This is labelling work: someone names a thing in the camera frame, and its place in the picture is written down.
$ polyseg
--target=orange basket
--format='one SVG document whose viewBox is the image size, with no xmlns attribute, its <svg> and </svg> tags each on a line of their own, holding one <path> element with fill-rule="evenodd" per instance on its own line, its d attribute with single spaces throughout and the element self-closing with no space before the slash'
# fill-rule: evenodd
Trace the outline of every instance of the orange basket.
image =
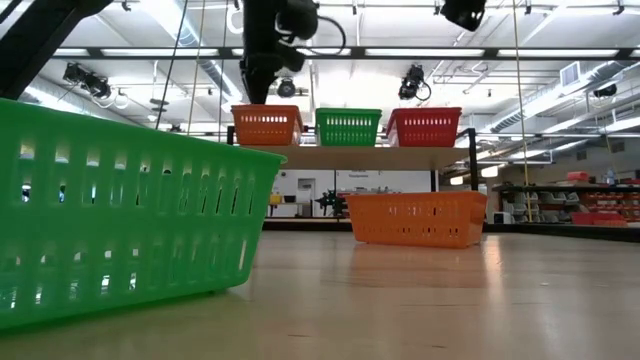
<svg viewBox="0 0 640 360">
<path fill-rule="evenodd" d="M 356 240 L 466 248 L 480 242 L 487 197 L 473 191 L 347 195 Z"/>
<path fill-rule="evenodd" d="M 461 108 L 395 109 L 387 136 L 391 146 L 453 147 Z"/>
<path fill-rule="evenodd" d="M 297 106 L 236 105 L 231 107 L 240 145 L 298 145 L 302 119 Z"/>
</svg>

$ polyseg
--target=green basket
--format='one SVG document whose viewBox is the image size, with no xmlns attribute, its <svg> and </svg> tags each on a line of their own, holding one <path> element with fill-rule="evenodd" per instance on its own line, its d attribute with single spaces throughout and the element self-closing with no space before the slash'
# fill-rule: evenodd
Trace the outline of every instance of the green basket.
<svg viewBox="0 0 640 360">
<path fill-rule="evenodd" d="M 283 157 L 0 101 L 0 329 L 220 290 Z"/>
<path fill-rule="evenodd" d="M 375 146 L 382 110 L 316 110 L 316 137 L 322 146 Z"/>
</svg>

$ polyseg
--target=ceiling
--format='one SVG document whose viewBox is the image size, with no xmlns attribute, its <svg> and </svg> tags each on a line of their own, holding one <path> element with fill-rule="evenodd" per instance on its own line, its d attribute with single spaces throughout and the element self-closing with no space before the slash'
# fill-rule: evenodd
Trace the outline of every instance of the ceiling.
<svg viewBox="0 0 640 360">
<path fill-rule="evenodd" d="M 173 47 L 174 37 L 166 30 L 176 21 L 176 14 L 171 13 L 168 5 L 173 2 L 129 1 L 131 12 L 125 12 L 120 2 L 115 2 L 102 13 L 83 20 L 63 47 Z M 356 15 L 353 13 L 352 0 L 319 2 L 320 14 L 335 19 L 343 26 L 349 46 L 464 48 L 516 45 L 511 1 L 489 0 L 487 16 L 475 33 L 465 32 L 443 16 L 435 16 L 435 1 L 432 0 L 358 0 Z M 522 47 L 611 48 L 636 47 L 640 44 L 640 0 L 625 0 L 626 10 L 617 16 L 612 15 L 617 8 L 617 1 L 531 0 L 533 11 L 528 15 L 525 15 L 525 1 L 519 3 L 517 30 Z M 0 1 L 0 9 L 7 4 L 8 1 Z M 19 10 L 24 11 L 26 5 L 23 4 Z M 242 14 L 234 9 L 233 1 L 206 0 L 204 5 L 205 10 L 202 10 L 202 1 L 191 0 L 187 13 L 187 20 L 195 31 L 200 30 L 204 16 L 202 45 L 242 47 L 242 37 L 238 31 L 242 26 Z M 19 11 L 0 25 L 0 36 L 17 16 Z M 230 21 L 231 25 L 225 26 L 226 21 Z M 313 46 L 338 47 L 340 42 L 339 32 L 326 22 L 320 23 L 312 39 Z M 112 87 L 120 89 L 129 99 L 127 103 L 127 98 L 121 96 L 115 99 L 115 104 L 111 104 L 112 98 L 100 102 L 103 107 L 111 104 L 108 110 L 114 114 L 145 126 L 154 125 L 148 120 L 149 115 L 153 114 L 153 105 L 149 100 L 162 97 L 171 68 L 170 61 L 158 62 L 155 86 L 153 61 L 106 59 L 79 62 L 87 69 L 108 77 Z M 313 86 L 316 107 L 380 108 L 384 111 L 383 123 L 388 120 L 391 110 L 397 107 L 462 107 L 464 117 L 460 127 L 473 125 L 481 128 L 483 121 L 490 121 L 495 114 L 516 106 L 520 90 L 523 96 L 527 96 L 558 81 L 559 70 L 571 62 L 524 61 L 518 67 L 515 61 L 486 61 L 479 64 L 478 61 L 449 60 L 442 63 L 438 60 L 313 60 L 300 73 L 290 75 L 293 75 L 296 86 L 309 89 L 312 86 L 312 72 L 315 74 Z M 398 100 L 401 78 L 413 63 L 421 64 L 427 74 L 433 71 L 428 80 L 433 95 L 424 103 Z M 238 61 L 223 60 L 217 64 L 229 82 L 244 93 Z M 69 85 L 62 80 L 66 65 L 67 61 L 64 60 L 50 60 L 40 76 L 68 89 Z M 482 77 L 477 86 L 472 86 L 480 75 Z M 175 61 L 168 83 L 167 101 L 170 105 L 163 115 L 163 127 L 170 126 L 170 123 L 185 124 L 191 119 L 193 124 L 199 124 L 194 125 L 198 129 L 213 132 L 220 128 L 224 130 L 227 124 L 232 123 L 229 104 L 221 106 L 227 100 L 221 99 L 217 86 L 194 61 Z M 194 83 L 195 96 L 192 97 Z M 633 93 L 636 85 L 639 84 L 635 73 L 628 74 L 621 82 L 620 91 Z M 71 91 L 91 101 L 81 89 Z M 584 99 L 584 94 L 579 98 L 565 99 L 567 101 L 546 109 L 541 115 L 553 117 L 554 121 L 566 120 L 586 112 Z M 267 102 L 297 105 L 305 123 L 313 124 L 309 96 L 282 99 L 273 95 L 269 96 Z M 119 104 L 124 107 L 122 105 L 125 103 L 127 106 L 122 109 L 115 106 Z"/>
</svg>

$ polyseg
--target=wooden floor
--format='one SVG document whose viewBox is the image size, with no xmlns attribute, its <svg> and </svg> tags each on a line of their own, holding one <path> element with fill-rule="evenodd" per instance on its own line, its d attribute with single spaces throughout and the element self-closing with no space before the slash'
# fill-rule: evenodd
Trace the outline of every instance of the wooden floor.
<svg viewBox="0 0 640 360">
<path fill-rule="evenodd" d="M 2 359 L 640 359 L 640 246 L 267 232 L 226 294 L 0 338 Z"/>
</svg>

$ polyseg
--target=air vent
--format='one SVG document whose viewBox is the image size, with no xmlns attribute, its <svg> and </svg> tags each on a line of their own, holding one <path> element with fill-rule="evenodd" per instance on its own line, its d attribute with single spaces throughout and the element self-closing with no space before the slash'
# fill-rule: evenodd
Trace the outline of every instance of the air vent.
<svg viewBox="0 0 640 360">
<path fill-rule="evenodd" d="M 578 161 L 587 160 L 587 151 L 586 150 L 578 151 L 576 153 L 576 159 Z"/>
<path fill-rule="evenodd" d="M 580 81 L 580 63 L 574 62 L 573 64 L 560 70 L 560 83 L 562 86 L 573 85 Z"/>
<path fill-rule="evenodd" d="M 624 141 L 621 141 L 619 143 L 614 143 L 611 144 L 611 152 L 612 153 L 619 153 L 619 152 L 623 152 L 624 151 Z"/>
</svg>

